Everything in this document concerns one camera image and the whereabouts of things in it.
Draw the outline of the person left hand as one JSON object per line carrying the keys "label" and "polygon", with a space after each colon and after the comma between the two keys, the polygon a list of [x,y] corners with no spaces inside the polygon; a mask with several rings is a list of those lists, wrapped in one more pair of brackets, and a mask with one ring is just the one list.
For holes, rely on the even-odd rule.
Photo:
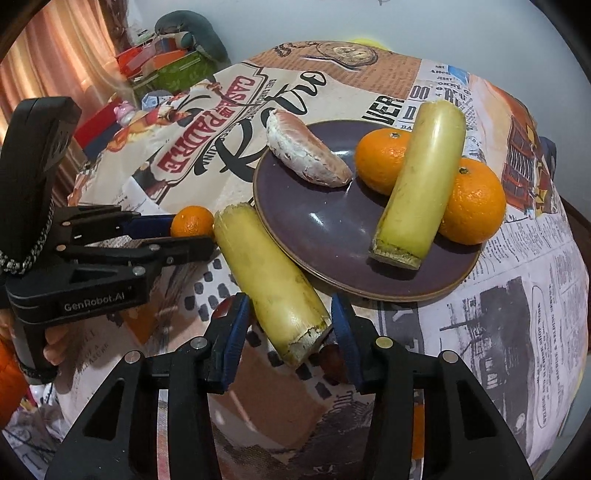
{"label": "person left hand", "polygon": [[[0,329],[3,339],[7,341],[15,339],[14,317],[11,310],[0,310]],[[44,347],[43,354],[52,365],[59,365],[64,361],[70,342],[69,331],[69,325],[54,326],[45,331],[47,345]]]}

